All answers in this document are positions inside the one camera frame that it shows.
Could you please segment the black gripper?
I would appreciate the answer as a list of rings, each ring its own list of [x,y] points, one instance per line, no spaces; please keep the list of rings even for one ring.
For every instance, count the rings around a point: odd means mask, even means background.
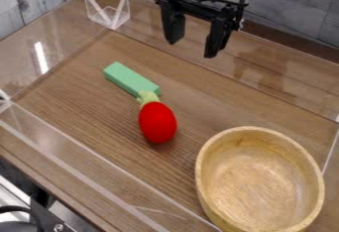
[[[200,13],[215,11],[211,19],[209,34],[205,41],[204,57],[213,58],[225,48],[232,31],[243,27],[244,9],[248,0],[175,0],[200,8]],[[160,0],[163,31],[167,42],[173,45],[184,37],[185,16],[168,0]]]

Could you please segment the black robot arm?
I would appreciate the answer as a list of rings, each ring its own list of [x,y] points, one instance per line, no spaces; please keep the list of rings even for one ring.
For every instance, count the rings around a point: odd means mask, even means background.
[[[176,44],[185,35],[185,16],[211,23],[204,57],[213,58],[228,43],[232,31],[243,27],[248,0],[156,0],[167,42]]]

